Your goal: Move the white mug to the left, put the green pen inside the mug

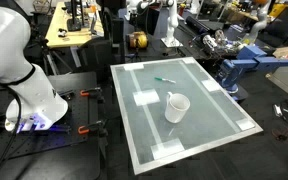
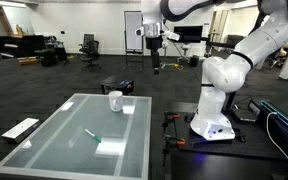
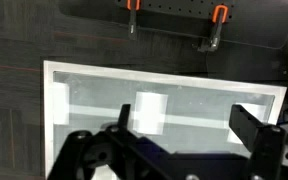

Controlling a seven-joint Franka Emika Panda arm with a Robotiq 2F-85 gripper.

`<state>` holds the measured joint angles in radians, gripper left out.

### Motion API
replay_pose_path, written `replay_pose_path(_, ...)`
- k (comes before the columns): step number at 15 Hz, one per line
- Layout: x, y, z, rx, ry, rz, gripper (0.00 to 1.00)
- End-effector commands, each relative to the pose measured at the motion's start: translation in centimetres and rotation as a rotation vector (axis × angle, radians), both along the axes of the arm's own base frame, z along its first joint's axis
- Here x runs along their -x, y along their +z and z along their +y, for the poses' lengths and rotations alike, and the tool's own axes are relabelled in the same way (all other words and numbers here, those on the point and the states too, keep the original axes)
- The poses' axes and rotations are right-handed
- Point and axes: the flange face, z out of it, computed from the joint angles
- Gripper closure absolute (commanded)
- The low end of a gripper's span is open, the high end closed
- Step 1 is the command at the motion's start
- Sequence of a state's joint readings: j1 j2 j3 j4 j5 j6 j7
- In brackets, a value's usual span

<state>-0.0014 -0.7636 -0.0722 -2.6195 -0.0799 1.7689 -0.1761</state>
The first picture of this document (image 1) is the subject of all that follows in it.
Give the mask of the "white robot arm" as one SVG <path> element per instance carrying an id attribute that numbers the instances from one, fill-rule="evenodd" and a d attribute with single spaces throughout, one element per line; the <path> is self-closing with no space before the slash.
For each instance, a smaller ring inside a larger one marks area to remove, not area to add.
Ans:
<path id="1" fill-rule="evenodd" d="M 6 110 L 8 131 L 48 130 L 68 111 L 67 101 L 43 69 L 25 58 L 30 35 L 30 25 L 20 13 L 0 6 L 0 84 L 18 95 Z"/>

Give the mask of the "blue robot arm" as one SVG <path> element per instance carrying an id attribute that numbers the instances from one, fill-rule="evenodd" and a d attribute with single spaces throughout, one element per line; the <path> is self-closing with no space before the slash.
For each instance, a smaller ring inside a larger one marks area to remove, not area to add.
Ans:
<path id="1" fill-rule="evenodd" d="M 279 67 L 287 67 L 288 59 L 268 56 L 257 46 L 244 46 L 234 60 L 225 59 L 215 76 L 219 85 L 224 88 L 235 101 L 243 101 L 248 94 L 240 93 L 238 81 L 247 71 L 272 71 Z"/>

